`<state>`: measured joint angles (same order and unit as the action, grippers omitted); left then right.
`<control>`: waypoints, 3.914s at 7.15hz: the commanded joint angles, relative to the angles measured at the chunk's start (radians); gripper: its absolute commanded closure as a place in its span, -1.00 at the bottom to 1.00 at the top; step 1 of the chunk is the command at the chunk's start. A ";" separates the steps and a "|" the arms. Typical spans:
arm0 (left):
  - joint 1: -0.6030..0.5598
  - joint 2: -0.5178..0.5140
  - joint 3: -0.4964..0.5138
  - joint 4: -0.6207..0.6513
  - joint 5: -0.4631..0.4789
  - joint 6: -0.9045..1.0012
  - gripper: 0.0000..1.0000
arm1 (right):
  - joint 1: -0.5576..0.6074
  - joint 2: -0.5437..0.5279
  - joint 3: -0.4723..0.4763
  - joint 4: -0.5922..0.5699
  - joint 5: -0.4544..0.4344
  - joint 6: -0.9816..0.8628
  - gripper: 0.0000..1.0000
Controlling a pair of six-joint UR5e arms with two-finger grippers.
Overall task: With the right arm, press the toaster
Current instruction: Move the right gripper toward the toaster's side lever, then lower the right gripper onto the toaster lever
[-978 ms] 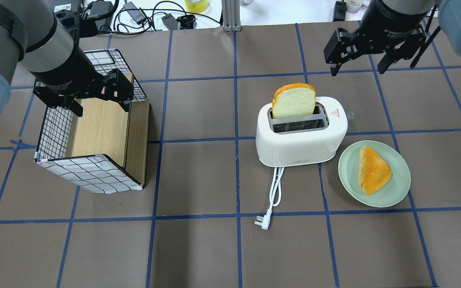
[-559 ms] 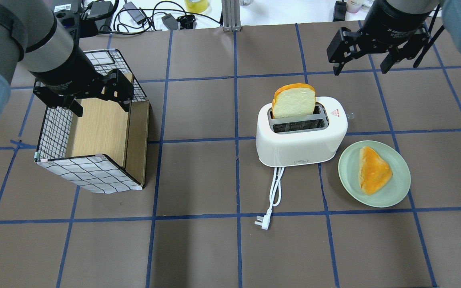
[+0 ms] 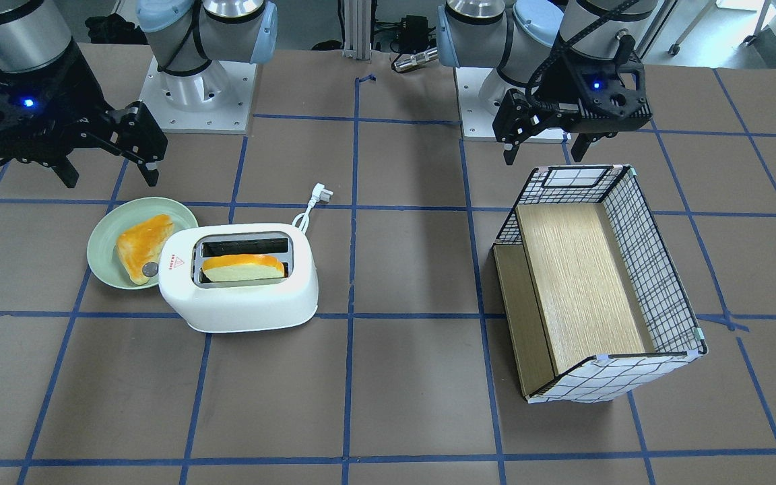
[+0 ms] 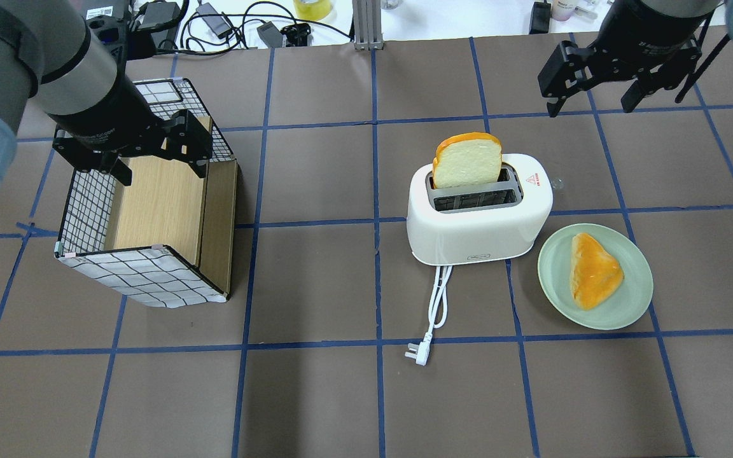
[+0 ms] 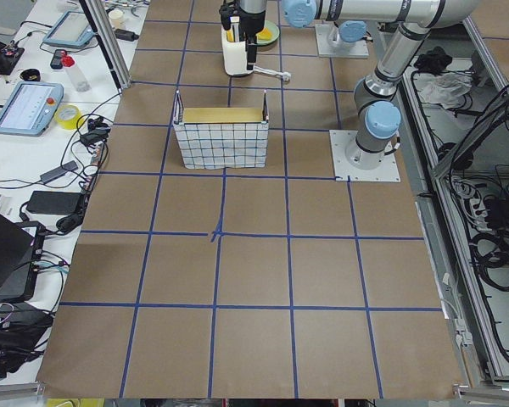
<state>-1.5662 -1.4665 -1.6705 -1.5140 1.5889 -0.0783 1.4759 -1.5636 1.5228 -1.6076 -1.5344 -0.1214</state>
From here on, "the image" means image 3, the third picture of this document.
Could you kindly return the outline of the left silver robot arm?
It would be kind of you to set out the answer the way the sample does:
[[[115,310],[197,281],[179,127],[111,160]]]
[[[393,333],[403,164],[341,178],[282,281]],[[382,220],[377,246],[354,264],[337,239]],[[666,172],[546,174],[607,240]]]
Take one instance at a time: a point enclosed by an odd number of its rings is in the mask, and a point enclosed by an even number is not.
[[[492,68],[504,86],[494,138],[511,165],[527,139],[548,129],[591,144],[643,128],[653,116],[635,44],[655,1],[447,1],[436,46],[447,67]]]

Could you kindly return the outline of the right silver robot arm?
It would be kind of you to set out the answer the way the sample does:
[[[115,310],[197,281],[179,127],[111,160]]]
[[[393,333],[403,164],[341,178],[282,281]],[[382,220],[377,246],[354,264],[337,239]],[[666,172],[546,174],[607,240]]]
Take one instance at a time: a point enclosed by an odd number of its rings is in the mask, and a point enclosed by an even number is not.
[[[226,63],[265,64],[277,38],[269,1],[139,1],[164,104],[182,112],[238,107]],[[0,168],[37,163],[74,187],[68,159],[99,148],[135,163],[154,187],[168,141],[142,100],[114,108],[51,1],[0,1]]]

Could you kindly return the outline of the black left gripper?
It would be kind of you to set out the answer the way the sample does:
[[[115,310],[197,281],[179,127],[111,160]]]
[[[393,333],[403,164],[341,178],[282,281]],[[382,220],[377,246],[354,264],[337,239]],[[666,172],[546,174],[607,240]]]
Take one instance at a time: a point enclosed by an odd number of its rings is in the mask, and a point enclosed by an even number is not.
[[[578,134],[571,157],[580,163],[600,134],[643,128],[653,111],[634,47],[634,37],[623,34],[611,59],[592,59],[566,48],[543,73],[535,92],[508,89],[492,122],[496,140],[504,145],[505,163],[512,165],[519,146],[545,129]]]

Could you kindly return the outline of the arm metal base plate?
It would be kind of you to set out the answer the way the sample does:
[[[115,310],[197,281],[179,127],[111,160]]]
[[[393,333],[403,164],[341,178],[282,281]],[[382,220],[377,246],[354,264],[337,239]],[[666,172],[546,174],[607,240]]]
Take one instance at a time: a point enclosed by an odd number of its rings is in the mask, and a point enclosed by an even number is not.
[[[496,69],[478,67],[455,68],[455,83],[464,140],[495,141],[492,123],[511,85]]]
[[[214,61],[201,73],[160,73],[152,59],[139,100],[163,132],[247,134],[259,66]]]

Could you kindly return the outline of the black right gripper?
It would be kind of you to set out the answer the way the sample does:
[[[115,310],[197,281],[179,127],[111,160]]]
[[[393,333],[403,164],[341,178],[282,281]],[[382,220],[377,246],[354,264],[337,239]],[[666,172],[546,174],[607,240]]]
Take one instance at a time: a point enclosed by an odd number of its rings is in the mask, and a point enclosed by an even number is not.
[[[79,174],[67,156],[75,148],[121,152],[155,187],[168,139],[145,102],[113,110],[74,41],[44,67],[0,69],[0,158],[50,162],[65,187],[74,188]]]

